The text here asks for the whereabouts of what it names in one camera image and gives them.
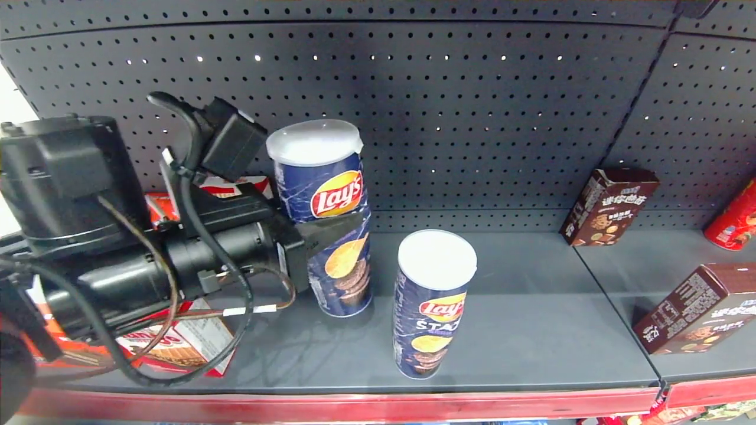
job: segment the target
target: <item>pegboard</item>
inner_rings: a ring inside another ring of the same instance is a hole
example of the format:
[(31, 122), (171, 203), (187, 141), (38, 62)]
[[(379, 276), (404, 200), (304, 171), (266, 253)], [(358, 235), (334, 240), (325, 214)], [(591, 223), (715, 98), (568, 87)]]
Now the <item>pegboard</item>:
[(674, 28), (681, 33), (756, 39), (756, 3), (718, 2), (703, 19), (680, 18)]
[[(424, 228), (463, 232), (556, 232), (569, 209), (466, 209), (464, 211), (373, 211), (370, 227), (383, 233), (407, 233)], [(671, 210), (638, 213), (634, 231), (700, 229), (711, 219), (709, 210)]]
[(656, 171), (647, 209), (713, 216), (756, 172), (756, 42), (672, 35), (605, 164)]
[[(376, 210), (569, 208), (612, 142), (665, 31), (567, 23), (149, 26), (3, 42), (41, 116), (117, 118), (145, 190), (186, 140), (144, 95), (226, 98), (273, 130), (361, 129)], [(251, 172), (270, 172), (263, 153)]]
[(2, 5), (0, 39), (188, 23), (312, 20), (516, 20), (664, 27), (674, 0), (560, 2), (239, 2), (237, 0), (31, 0)]

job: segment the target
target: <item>red can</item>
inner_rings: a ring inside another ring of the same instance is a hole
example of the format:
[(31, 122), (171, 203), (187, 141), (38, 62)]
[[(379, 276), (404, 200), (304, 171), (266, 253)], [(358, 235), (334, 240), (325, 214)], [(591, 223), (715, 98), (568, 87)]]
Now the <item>red can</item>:
[(707, 239), (725, 250), (740, 251), (756, 237), (756, 178), (704, 231)]

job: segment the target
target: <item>white plastic lid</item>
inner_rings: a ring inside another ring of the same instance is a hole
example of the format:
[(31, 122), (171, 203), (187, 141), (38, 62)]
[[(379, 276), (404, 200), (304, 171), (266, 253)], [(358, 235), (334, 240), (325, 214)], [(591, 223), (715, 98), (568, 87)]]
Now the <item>white plastic lid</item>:
[(461, 236), (443, 230), (421, 230), (399, 244), (399, 268), (410, 280), (430, 290), (452, 290), (466, 284), (478, 269), (475, 249)]
[(288, 166), (324, 166), (362, 150), (357, 127), (340, 119), (293, 124), (268, 136), (270, 158)]

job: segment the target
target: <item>potato chip can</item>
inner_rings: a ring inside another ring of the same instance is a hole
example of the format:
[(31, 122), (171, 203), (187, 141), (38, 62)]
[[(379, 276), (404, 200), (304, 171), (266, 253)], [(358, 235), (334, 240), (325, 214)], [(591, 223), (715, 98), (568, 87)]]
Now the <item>potato chip can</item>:
[(461, 236), (434, 229), (407, 236), (398, 259), (394, 356), (405, 376), (426, 379), (438, 370), (457, 332), (478, 259)]
[(357, 127), (337, 119), (308, 121), (276, 131), (265, 146), (283, 208), (295, 223), (362, 214), (358, 228), (308, 261), (308, 276), (326, 314), (345, 318), (365, 310), (372, 300), (370, 207)]
[(740, 251), (756, 237), (756, 178), (704, 230), (704, 236), (725, 250)]

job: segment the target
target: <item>snack box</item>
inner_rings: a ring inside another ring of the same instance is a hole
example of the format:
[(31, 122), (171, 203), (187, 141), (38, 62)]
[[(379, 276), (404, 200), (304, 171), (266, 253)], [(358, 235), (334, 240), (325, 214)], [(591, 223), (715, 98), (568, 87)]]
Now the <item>snack box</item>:
[[(186, 312), (196, 309), (209, 309), (204, 299), (184, 302), (179, 309)], [(165, 316), (167, 311), (151, 317)], [(130, 353), (145, 347), (157, 335), (161, 324), (128, 333), (116, 338), (118, 344)], [(171, 330), (142, 359), (144, 364), (160, 371), (193, 371), (215, 357), (233, 338), (233, 334), (220, 318), (204, 318), (174, 322)], [(234, 356), (232, 352), (215, 368), (206, 373), (209, 377), (222, 377)]]
[[(705, 407), (667, 408), (663, 399), (658, 399), (651, 406), (649, 413), (631, 414), (626, 416), (598, 417), (598, 425), (676, 425), (700, 415), (706, 411)], [(587, 420), (581, 425), (588, 425)]]
[[(34, 344), (24, 336), (26, 345), (29, 347), (32, 356), (34, 356), (37, 367), (40, 368), (102, 368), (110, 366), (113, 363), (113, 359), (110, 356), (110, 352), (103, 346), (90, 346), (82, 341), (71, 340), (66, 337), (63, 329), (53, 317), (50, 307), (45, 300), (45, 295), (42, 292), (42, 283), (39, 277), (34, 277), (32, 288), (26, 291), (29, 294), (30, 299), (36, 305), (42, 317), (45, 319), (45, 329), (50, 334), (53, 340), (58, 344), (60, 350), (63, 351), (63, 356), (52, 362), (47, 362), (42, 354), (37, 350)], [(126, 357), (130, 354), (124, 350)], [(134, 361), (134, 366), (139, 366), (141, 359)]]
[(753, 408), (756, 408), (756, 400), (710, 406), (706, 408), (706, 412), (704, 414), (699, 417), (693, 418), (692, 421), (707, 422), (710, 420), (716, 420), (723, 422), (725, 420), (733, 420), (736, 417), (740, 417), (744, 413), (749, 412)]
[(700, 265), (634, 327), (649, 354), (706, 352), (756, 315), (756, 262)]
[(573, 247), (616, 244), (658, 186), (645, 169), (595, 169), (559, 233)]
[[(271, 188), (271, 180), (264, 175), (252, 175), (239, 178), (234, 183), (225, 181), (224, 179), (211, 175), (200, 186), (211, 194), (217, 197), (233, 197), (241, 194), (237, 185), (243, 183), (252, 183), (255, 185), (258, 191), (267, 199), (273, 199), (273, 190)], [(171, 197), (166, 192), (149, 192), (145, 194), (147, 197), (147, 206), (150, 207), (150, 220), (153, 225), (157, 226), (166, 219), (177, 222), (180, 221), (177, 212), (171, 202)]]

